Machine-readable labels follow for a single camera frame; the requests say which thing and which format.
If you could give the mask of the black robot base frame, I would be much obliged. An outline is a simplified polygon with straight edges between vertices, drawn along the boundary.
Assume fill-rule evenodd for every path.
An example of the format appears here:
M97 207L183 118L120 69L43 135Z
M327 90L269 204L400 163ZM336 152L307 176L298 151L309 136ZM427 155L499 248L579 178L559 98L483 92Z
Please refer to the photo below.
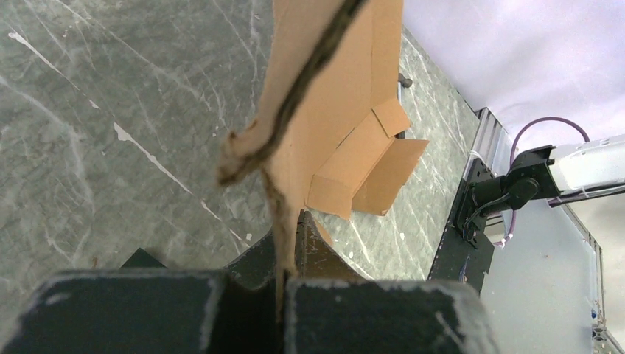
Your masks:
M476 209L469 197L469 187L493 178L481 159L473 159L467 165L427 276L429 280L457 280L471 285L477 292L482 290L495 247L484 234L485 217L476 218L469 226L469 233L473 236L469 241L463 237L463 225Z

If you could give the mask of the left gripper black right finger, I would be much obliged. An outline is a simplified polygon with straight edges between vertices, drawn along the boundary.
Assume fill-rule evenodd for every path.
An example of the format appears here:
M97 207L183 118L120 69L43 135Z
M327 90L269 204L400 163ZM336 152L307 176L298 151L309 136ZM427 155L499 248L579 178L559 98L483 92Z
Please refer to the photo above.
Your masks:
M286 353L499 353L478 293L449 280L289 280Z

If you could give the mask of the brown cardboard box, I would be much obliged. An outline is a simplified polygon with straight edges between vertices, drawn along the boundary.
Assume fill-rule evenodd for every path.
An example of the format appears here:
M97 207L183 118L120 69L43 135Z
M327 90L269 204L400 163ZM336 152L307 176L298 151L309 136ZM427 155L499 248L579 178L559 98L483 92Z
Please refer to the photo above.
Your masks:
M276 250L276 317L298 276L298 216L384 216L423 154L403 139L397 98L402 1L275 1L273 40L253 121L220 147L216 179L258 171Z

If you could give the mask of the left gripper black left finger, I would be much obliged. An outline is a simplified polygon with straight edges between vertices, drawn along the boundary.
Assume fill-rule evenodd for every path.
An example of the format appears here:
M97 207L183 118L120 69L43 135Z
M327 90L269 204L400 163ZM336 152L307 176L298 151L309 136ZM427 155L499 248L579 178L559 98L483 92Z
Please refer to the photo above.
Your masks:
M67 271L33 294L3 353L276 353L274 247L222 269Z

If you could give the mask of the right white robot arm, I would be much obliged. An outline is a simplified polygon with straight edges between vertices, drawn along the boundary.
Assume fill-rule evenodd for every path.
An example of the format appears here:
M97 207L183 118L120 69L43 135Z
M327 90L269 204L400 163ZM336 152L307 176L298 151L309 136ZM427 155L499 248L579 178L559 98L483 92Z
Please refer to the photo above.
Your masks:
M454 221L472 246L494 213L519 210L533 200L558 207L624 193L624 136L534 148L517 156L507 173L494 176L486 170L477 177L462 186Z

